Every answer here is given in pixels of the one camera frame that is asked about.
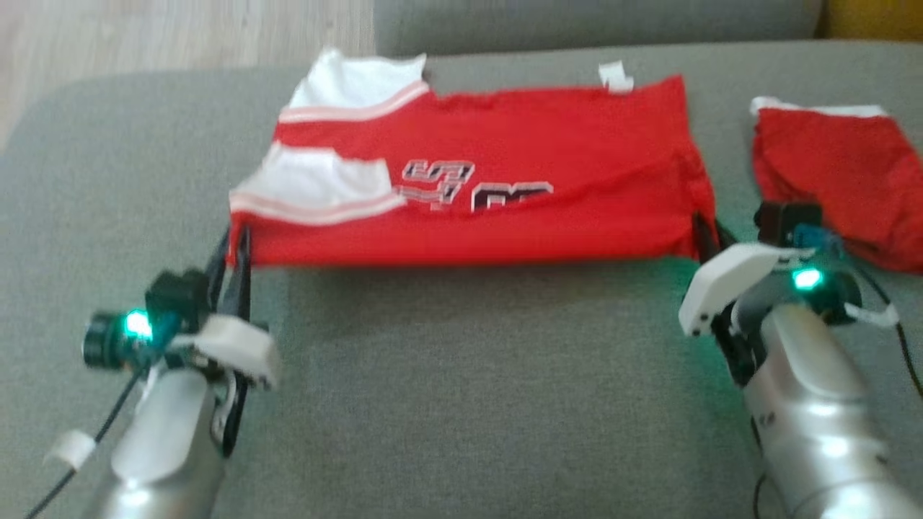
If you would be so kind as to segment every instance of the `white tag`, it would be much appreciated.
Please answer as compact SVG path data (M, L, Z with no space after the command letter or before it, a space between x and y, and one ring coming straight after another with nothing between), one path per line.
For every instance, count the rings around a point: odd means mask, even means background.
M873 312L849 303L845 303L843 306L847 316L882 328L891 328L901 320L900 316L897 315L897 307L894 304L888 305L883 312Z
M625 75L625 66L621 61L600 65L599 79L609 88L610 92L627 93L634 90L634 78Z
M44 461L57 458L74 470L80 470L95 449L96 441L89 434L82 430L69 430L57 439Z

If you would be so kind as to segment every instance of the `red cloth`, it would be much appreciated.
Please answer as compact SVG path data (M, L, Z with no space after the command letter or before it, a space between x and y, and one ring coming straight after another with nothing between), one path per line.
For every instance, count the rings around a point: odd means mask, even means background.
M438 188L414 179L427 172L420 165L410 173L414 162L470 163L473 172L448 204L410 199L344 223L235 211L231 243L248 226L258 266L696 258L693 214L708 222L715 215L679 77L631 94L578 88L439 98L430 91L369 120L281 121L274 140L332 148L350 160L383 158L399 192ZM492 207L486 198L475 203L485 186L517 184L552 188L494 197Z
M820 204L852 254L923 273L923 168L890 117L761 109L753 168L764 199Z

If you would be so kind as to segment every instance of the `gray fabric upholstery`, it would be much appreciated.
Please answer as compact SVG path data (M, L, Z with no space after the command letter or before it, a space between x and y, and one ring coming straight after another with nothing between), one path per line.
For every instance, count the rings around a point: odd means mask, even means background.
M685 76L720 217L743 239L759 201L751 97L881 103L923 148L918 45L605 48L429 69L440 92L490 91L595 84L615 59L640 84ZM45 492L63 471L41 464L54 438L95 430L126 381L81 365L86 318L139 305L162 268L202 264L227 190L258 165L306 66L79 83L19 125L0 164L0 516ZM215 516L749 517L761 464L740 393L713 342L676 320L694 269L258 272L254 318L277 335L286 379L251 393ZM878 275L921 358L923 278ZM893 332L837 333L868 375L895 473L923 495L923 404ZM75 515L126 423L47 517ZM771 486L762 507L780 516Z
M377 0L376 52L807 39L821 0Z

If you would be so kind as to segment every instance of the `robotic arm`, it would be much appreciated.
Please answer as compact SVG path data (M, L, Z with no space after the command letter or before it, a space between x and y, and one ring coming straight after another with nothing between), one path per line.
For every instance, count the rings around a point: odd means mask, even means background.
M813 254L730 246L696 272L680 324L719 343L790 517L923 518L888 469L866 382L827 327L852 320L856 283L809 266Z
M208 519L234 450L249 386L278 387L268 333L247 322L248 238L219 302L227 237L207 272L165 272L147 312L93 317L83 345L91 367L147 371L147 385L86 519Z

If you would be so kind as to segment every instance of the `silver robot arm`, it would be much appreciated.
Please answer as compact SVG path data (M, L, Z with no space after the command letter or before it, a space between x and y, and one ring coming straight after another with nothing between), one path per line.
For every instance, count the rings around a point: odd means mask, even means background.
M888 469L866 382L818 315L830 308L799 293L823 278L806 264L812 255L731 246L696 272L680 323L686 335L715 335L789 517L923 519Z
M743 393L766 469L793 519L918 519L888 469L866 383L810 309L781 305L760 328L766 359Z
M85 519L208 519L229 454L225 430L235 397L246 390L239 381L279 385L272 337L235 316L209 316L197 334L176 336L168 351L186 361L151 370Z
M195 369L154 381L82 517L208 519L224 475L215 398Z

